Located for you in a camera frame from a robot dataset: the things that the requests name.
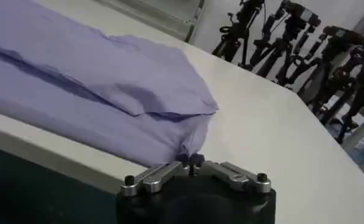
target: screw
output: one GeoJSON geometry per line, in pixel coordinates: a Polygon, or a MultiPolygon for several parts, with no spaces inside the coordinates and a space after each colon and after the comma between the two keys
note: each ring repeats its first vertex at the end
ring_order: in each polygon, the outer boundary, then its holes
{"type": "Polygon", "coordinates": [[[257,180],[261,183],[267,182],[267,175],[266,173],[259,173],[257,175],[257,180]]]}
{"type": "Polygon", "coordinates": [[[132,176],[132,175],[126,176],[126,177],[124,178],[124,183],[125,183],[125,185],[127,185],[127,186],[132,186],[132,185],[134,185],[134,184],[135,184],[135,177],[134,177],[134,176],[132,176]]]}

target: tripod leg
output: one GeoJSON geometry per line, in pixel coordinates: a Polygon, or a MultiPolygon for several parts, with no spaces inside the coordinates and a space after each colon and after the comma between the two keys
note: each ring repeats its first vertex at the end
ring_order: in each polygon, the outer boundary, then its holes
{"type": "Polygon", "coordinates": [[[347,131],[347,128],[350,126],[350,124],[352,123],[352,118],[358,114],[358,112],[364,107],[364,91],[360,90],[354,98],[354,101],[351,105],[350,110],[348,111],[348,113],[345,115],[345,120],[343,123],[343,126],[341,127],[341,130],[339,132],[338,138],[337,138],[337,142],[339,144],[343,143],[343,140],[345,138],[345,134],[347,131]]]}
{"type": "Polygon", "coordinates": [[[213,50],[212,55],[215,55],[216,57],[222,57],[224,54],[224,50],[226,47],[226,41],[225,39],[222,39],[219,45],[213,50]]]}
{"type": "Polygon", "coordinates": [[[324,113],[323,117],[321,118],[320,122],[323,125],[327,125],[329,121],[335,117],[335,115],[339,112],[339,110],[343,107],[343,105],[351,99],[355,89],[351,88],[347,90],[336,102],[335,104],[324,113]]]}

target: tripod head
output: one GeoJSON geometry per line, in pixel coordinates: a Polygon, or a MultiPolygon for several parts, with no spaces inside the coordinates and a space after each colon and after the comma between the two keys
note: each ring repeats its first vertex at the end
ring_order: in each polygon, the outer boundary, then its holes
{"type": "Polygon", "coordinates": [[[341,27],[327,26],[323,31],[323,38],[328,40],[327,46],[323,49],[323,61],[332,61],[338,55],[347,52],[352,46],[364,47],[364,36],[341,27]]]}
{"type": "Polygon", "coordinates": [[[263,42],[270,41],[271,37],[271,28],[274,25],[274,22],[281,19],[285,13],[291,15],[291,21],[289,22],[289,31],[291,33],[291,28],[298,28],[299,31],[305,28],[306,24],[309,24],[312,27],[319,26],[321,21],[318,19],[318,15],[314,14],[309,9],[305,8],[304,6],[290,2],[289,0],[283,0],[281,5],[279,6],[277,12],[272,14],[268,17],[267,22],[265,23],[262,31],[264,33],[263,42]]]}

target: white wall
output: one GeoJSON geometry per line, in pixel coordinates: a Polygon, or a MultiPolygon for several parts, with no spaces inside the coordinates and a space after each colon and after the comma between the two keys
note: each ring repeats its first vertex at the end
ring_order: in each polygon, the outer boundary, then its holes
{"type": "MultiPolygon", "coordinates": [[[[240,10],[239,2],[239,0],[206,0],[206,8],[201,23],[198,26],[197,33],[192,40],[192,44],[204,51],[212,52],[220,41],[221,34],[219,32],[219,28],[230,25],[227,13],[238,12],[240,10]]],[[[352,29],[364,15],[364,0],[294,0],[293,2],[301,3],[319,15],[322,20],[321,25],[314,33],[314,37],[311,37],[306,43],[306,47],[311,46],[314,43],[325,26],[335,25],[352,29]]],[[[267,17],[269,14],[274,13],[277,10],[280,3],[281,0],[266,0],[267,17]]],[[[264,22],[263,17],[264,11],[262,10],[261,14],[257,17],[251,27],[251,35],[248,45],[249,56],[255,49],[253,40],[261,37],[261,29],[264,22]]],[[[272,39],[282,35],[283,27],[284,26],[280,26],[277,30],[275,30],[272,39]]],[[[234,63],[240,62],[240,55],[241,49],[235,58],[234,63]]],[[[273,79],[276,71],[278,71],[281,66],[281,61],[278,61],[268,78],[273,79]]],[[[305,79],[306,75],[298,80],[295,85],[296,89],[297,86],[300,86],[305,79]]]]}

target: folded fabric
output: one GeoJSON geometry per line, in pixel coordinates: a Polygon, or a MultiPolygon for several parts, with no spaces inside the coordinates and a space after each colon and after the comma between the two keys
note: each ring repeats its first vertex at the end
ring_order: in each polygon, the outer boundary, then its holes
{"type": "Polygon", "coordinates": [[[0,53],[132,116],[186,117],[218,109],[179,49],[107,37],[30,0],[0,0],[0,53]]]}
{"type": "Polygon", "coordinates": [[[133,117],[79,97],[45,77],[43,71],[0,54],[0,113],[143,166],[168,163],[178,153],[195,153],[204,142],[211,116],[133,117]]]}

